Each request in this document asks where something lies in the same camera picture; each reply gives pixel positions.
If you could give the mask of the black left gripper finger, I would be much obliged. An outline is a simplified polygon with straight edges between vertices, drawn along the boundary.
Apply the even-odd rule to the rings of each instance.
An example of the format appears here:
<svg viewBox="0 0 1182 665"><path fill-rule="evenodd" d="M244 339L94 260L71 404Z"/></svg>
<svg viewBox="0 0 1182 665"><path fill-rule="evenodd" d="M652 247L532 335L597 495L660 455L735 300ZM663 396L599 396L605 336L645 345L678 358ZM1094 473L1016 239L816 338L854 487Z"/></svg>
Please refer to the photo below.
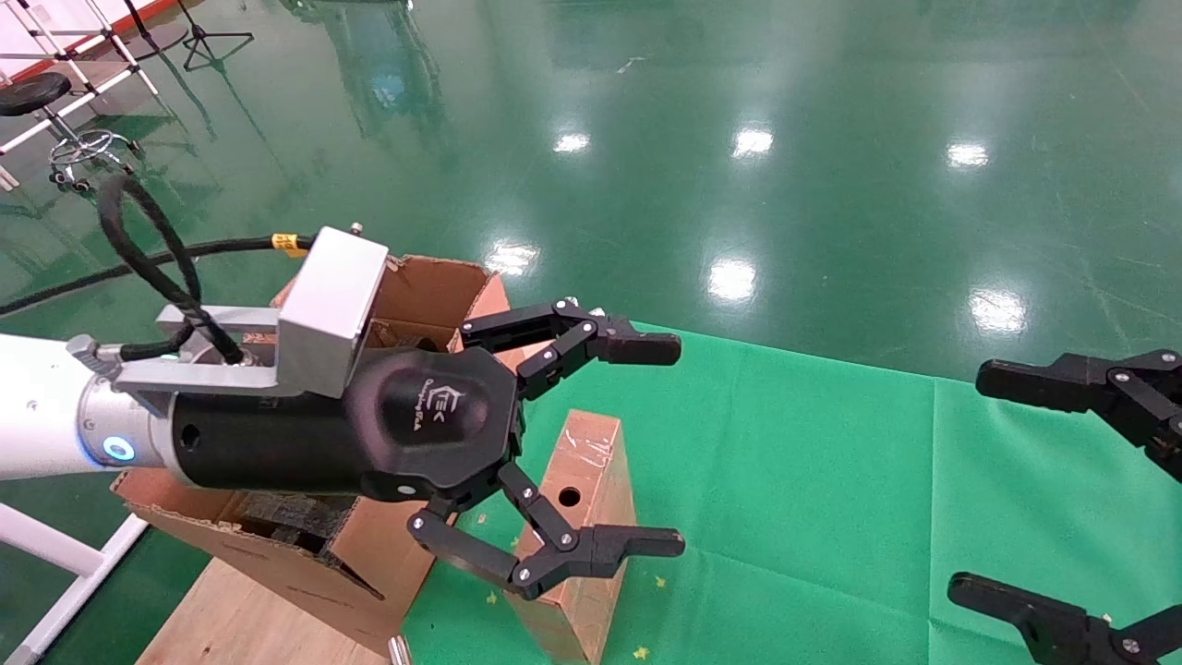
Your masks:
<svg viewBox="0 0 1182 665"><path fill-rule="evenodd" d="M609 365L673 366L682 354L675 333L639 332L623 317L591 314L567 298L465 320L460 335L465 348L483 348L493 356L541 346L517 367L517 393L522 400L535 400L592 359Z"/></svg>
<svg viewBox="0 0 1182 665"><path fill-rule="evenodd" d="M530 556L515 558L449 524L459 506L439 496L409 519L408 532L431 556L524 600L537 600L567 578L616 576L629 558L684 553L684 539L671 527L571 526L514 462L499 468L493 485L543 539Z"/></svg>

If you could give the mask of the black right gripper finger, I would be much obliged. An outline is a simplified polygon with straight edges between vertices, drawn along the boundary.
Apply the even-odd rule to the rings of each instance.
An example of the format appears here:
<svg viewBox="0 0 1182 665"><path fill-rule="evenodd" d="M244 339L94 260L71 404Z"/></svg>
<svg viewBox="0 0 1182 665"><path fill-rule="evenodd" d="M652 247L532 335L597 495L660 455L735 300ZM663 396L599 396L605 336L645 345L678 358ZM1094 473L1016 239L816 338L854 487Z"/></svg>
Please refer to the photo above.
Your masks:
<svg viewBox="0 0 1182 665"><path fill-rule="evenodd" d="M1158 664L1181 647L1181 606L1115 628L1105 618L993 578L956 573L949 600L1012 624L1037 664Z"/></svg>
<svg viewBox="0 0 1182 665"><path fill-rule="evenodd" d="M1123 359L1064 354L1048 366L988 359L978 392L1065 413L1093 412L1181 480L1181 358L1168 348Z"/></svg>

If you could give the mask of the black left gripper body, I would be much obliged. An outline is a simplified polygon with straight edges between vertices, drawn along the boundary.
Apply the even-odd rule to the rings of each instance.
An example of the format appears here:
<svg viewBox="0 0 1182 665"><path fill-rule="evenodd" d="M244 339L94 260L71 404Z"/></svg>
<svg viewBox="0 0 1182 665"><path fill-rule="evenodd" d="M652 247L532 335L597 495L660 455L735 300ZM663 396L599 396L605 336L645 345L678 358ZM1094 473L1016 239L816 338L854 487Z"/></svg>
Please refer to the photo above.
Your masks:
<svg viewBox="0 0 1182 665"><path fill-rule="evenodd" d="M513 370L482 348L377 348L340 397L178 395L178 471L217 490L476 504L521 451Z"/></svg>

